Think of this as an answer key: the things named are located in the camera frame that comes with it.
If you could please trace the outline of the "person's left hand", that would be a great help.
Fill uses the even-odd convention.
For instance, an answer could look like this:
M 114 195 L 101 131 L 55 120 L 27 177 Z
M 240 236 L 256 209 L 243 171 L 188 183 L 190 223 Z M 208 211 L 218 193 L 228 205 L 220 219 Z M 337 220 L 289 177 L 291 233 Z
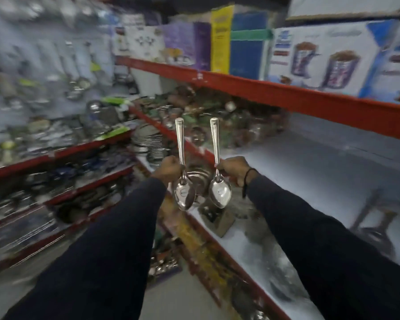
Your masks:
M 171 156 L 163 159 L 161 165 L 152 173 L 151 177 L 161 181 L 165 188 L 168 188 L 169 184 L 179 180 L 179 178 L 171 178 Z

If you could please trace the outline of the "person's right hand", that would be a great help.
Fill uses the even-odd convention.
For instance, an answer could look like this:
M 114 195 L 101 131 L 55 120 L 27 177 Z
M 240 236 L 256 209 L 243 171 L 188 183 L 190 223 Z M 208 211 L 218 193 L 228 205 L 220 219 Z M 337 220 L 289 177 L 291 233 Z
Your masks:
M 245 176 L 246 171 L 251 168 L 248 164 L 246 159 L 243 156 L 235 156 L 227 158 L 230 161 L 230 175 L 229 177 L 235 178 L 237 184 L 242 187 L 243 186 L 243 179 Z

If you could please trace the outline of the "steel serving spoon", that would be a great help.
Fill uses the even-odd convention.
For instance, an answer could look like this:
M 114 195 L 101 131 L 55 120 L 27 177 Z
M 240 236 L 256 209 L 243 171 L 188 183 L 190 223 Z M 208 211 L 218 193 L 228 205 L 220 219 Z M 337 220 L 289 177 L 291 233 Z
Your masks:
M 196 198 L 196 190 L 192 181 L 187 176 L 185 165 L 185 137 L 184 137 L 184 119 L 179 117 L 175 119 L 176 141 L 178 147 L 179 161 L 182 166 L 180 178 L 172 184 L 173 195 L 179 209 L 189 210 Z
M 219 119 L 210 119 L 210 128 L 212 135 L 212 144 L 214 151 L 215 174 L 209 185 L 209 198 L 219 209 L 224 209 L 232 197 L 232 188 L 224 176 L 218 169 L 220 163 L 220 146 L 219 146 Z

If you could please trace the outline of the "person's right forearm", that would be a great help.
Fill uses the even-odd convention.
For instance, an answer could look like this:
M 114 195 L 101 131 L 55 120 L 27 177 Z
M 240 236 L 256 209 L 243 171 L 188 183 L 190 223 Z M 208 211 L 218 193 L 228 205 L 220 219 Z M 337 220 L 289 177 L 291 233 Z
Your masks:
M 325 320 L 400 320 L 400 265 L 263 175 L 246 193 Z

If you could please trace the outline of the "person's left forearm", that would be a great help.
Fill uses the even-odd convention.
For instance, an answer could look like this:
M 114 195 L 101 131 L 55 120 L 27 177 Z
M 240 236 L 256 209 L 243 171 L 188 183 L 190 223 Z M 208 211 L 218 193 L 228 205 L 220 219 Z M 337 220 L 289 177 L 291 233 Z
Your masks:
M 139 320 L 168 185 L 141 182 L 45 269 L 2 320 Z

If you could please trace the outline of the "red metal shelf rack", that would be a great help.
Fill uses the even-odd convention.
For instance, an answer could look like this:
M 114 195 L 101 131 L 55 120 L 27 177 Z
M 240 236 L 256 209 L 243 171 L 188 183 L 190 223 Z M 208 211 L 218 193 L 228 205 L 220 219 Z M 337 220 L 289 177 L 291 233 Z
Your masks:
M 186 166 L 243 156 L 218 234 L 190 224 L 261 288 L 286 320 L 400 319 L 400 105 L 127 56 L 140 98 L 129 111 L 184 139 Z
M 123 196 L 132 135 L 0 168 L 0 271 L 67 239 Z

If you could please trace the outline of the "small cardboard box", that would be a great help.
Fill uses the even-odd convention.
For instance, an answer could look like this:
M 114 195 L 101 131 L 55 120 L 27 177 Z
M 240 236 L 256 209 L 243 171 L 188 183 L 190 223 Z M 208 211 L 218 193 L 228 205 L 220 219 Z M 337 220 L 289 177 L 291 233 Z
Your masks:
M 200 205 L 198 212 L 205 226 L 219 238 L 224 237 L 235 223 L 235 217 L 231 212 L 213 204 Z

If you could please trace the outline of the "purple box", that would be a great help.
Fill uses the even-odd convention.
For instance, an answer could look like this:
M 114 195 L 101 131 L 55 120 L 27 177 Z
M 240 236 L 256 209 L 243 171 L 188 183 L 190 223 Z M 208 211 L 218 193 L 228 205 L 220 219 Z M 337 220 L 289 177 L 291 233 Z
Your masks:
M 169 65 L 210 71 L 211 25 L 206 22 L 176 22 L 162 25 L 165 61 Z

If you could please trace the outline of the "blue and yellow box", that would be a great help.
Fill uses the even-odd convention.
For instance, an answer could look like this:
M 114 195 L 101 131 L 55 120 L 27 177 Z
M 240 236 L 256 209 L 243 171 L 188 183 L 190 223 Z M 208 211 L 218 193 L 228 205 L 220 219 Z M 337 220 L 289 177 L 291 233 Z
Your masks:
M 210 71 L 264 80 L 274 13 L 228 5 L 211 11 Z

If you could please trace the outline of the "white box with pattern print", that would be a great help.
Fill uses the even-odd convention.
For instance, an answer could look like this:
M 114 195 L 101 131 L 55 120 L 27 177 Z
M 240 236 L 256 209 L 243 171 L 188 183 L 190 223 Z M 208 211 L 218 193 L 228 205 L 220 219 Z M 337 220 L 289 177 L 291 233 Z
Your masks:
M 143 14 L 122 14 L 114 27 L 116 56 L 165 63 L 165 42 L 161 25 L 149 26 Z

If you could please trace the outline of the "pile of steel utensils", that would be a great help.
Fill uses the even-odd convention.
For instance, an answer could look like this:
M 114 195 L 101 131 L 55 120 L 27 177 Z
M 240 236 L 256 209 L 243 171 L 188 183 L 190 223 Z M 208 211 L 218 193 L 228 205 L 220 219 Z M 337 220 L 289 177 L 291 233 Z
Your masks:
M 0 168 L 128 132 L 124 114 L 129 102 L 127 97 L 105 97 L 87 102 L 82 114 L 35 117 L 23 126 L 0 128 Z

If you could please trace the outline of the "white box with canister print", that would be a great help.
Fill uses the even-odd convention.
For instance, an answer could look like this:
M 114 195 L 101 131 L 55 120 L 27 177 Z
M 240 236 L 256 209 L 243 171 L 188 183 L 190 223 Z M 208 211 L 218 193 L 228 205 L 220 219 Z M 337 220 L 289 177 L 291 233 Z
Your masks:
M 278 28 L 266 80 L 363 97 L 398 23 L 374 20 Z

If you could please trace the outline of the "row of hanging steel ladles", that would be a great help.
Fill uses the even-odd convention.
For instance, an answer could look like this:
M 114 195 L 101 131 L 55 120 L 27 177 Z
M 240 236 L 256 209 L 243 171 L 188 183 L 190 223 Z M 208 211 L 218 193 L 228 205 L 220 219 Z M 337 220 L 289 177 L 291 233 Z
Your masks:
M 112 8 L 98 0 L 0 0 L 0 94 L 50 107 L 116 84 Z

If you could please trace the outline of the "white and blue box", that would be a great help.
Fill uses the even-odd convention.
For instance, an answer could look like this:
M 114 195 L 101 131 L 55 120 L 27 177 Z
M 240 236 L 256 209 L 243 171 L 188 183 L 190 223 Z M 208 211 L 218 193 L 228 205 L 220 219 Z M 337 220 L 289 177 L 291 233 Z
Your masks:
M 376 65 L 361 97 L 400 105 L 400 22 Z

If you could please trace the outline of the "flat white box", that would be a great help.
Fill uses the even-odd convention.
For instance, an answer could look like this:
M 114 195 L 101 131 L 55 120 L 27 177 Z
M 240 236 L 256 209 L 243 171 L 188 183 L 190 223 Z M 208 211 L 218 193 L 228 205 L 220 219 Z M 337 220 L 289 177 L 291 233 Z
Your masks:
M 400 17 L 400 0 L 291 0 L 286 20 Z

